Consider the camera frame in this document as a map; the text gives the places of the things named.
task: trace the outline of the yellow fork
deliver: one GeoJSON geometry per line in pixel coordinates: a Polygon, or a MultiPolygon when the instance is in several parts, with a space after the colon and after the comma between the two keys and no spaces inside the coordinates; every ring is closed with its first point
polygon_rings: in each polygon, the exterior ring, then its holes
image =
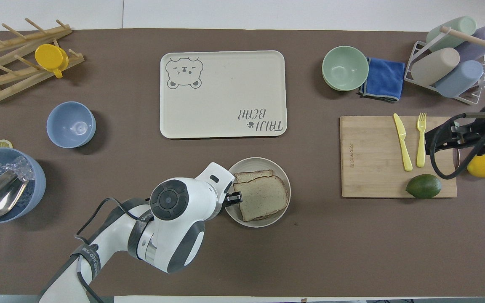
{"type": "Polygon", "coordinates": [[[420,132],[418,140],[418,151],[416,152],[416,166],[424,167],[424,159],[426,153],[424,152],[424,132],[426,130],[426,113],[420,113],[416,121],[416,129],[420,132]]]}

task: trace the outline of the ice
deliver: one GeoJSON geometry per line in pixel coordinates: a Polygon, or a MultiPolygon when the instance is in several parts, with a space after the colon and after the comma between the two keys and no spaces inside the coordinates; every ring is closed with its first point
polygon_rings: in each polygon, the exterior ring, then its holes
{"type": "Polygon", "coordinates": [[[18,178],[24,182],[35,179],[33,167],[31,167],[31,164],[24,156],[19,156],[14,161],[6,163],[5,165],[0,163],[0,174],[8,170],[14,171],[18,178]]]}
{"type": "Polygon", "coordinates": [[[25,186],[24,192],[21,194],[20,198],[16,202],[16,207],[25,208],[29,201],[31,201],[31,195],[35,189],[35,180],[29,181],[27,186],[25,186]]]}

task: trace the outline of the wooden drying rack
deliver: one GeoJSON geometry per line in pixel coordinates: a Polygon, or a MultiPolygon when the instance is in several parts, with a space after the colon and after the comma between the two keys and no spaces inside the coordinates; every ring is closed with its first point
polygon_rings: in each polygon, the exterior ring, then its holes
{"type": "MultiPolygon", "coordinates": [[[[0,101],[12,96],[13,94],[16,94],[17,92],[21,92],[26,88],[30,88],[31,86],[46,80],[49,77],[52,77],[54,75],[52,72],[46,71],[40,65],[24,59],[23,56],[35,51],[38,46],[42,44],[53,42],[55,46],[59,46],[57,39],[72,33],[70,26],[63,24],[59,20],[56,20],[59,26],[52,29],[42,29],[29,19],[25,19],[25,21],[38,29],[38,32],[22,35],[5,23],[2,23],[2,26],[13,33],[16,38],[12,38],[10,40],[0,40],[0,52],[14,48],[17,49],[12,50],[11,52],[8,52],[0,57],[0,70],[5,72],[4,74],[0,75],[0,86],[3,84],[16,82],[15,84],[12,84],[4,89],[0,87],[0,101]],[[4,66],[15,60],[25,63],[25,65],[28,65],[28,67],[19,70],[12,70],[4,66]]],[[[71,55],[69,56],[68,68],[82,63],[85,60],[81,53],[76,53],[73,50],[69,50],[69,53],[71,55]]]]}

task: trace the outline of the lime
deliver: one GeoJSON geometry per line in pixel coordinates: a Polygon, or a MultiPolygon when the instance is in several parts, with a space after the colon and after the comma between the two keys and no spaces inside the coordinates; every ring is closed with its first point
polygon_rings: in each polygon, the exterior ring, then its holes
{"type": "Polygon", "coordinates": [[[12,148],[12,143],[9,140],[1,139],[0,140],[0,147],[12,148]]]}
{"type": "Polygon", "coordinates": [[[418,175],[409,181],[405,190],[415,198],[430,199],[441,191],[441,181],[434,175],[418,175]]]}
{"type": "Polygon", "coordinates": [[[467,171],[475,177],[485,178],[485,155],[475,156],[467,165],[467,171]]]}

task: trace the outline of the wooden cutting board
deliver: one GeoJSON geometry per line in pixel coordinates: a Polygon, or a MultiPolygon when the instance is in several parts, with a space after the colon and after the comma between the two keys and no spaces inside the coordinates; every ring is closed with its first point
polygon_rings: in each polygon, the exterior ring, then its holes
{"type": "MultiPolygon", "coordinates": [[[[342,196],[346,198],[412,198],[405,188],[409,180],[421,174],[435,174],[429,156],[426,164],[416,166],[419,131],[418,117],[400,117],[407,136],[405,144],[413,164],[406,172],[394,119],[389,117],[340,117],[342,159],[342,196]]],[[[426,131],[445,122],[448,117],[427,117],[426,131]]],[[[439,170],[445,174],[454,171],[452,149],[435,153],[439,170]]],[[[456,179],[443,180],[436,198],[457,197],[456,179]]]]}

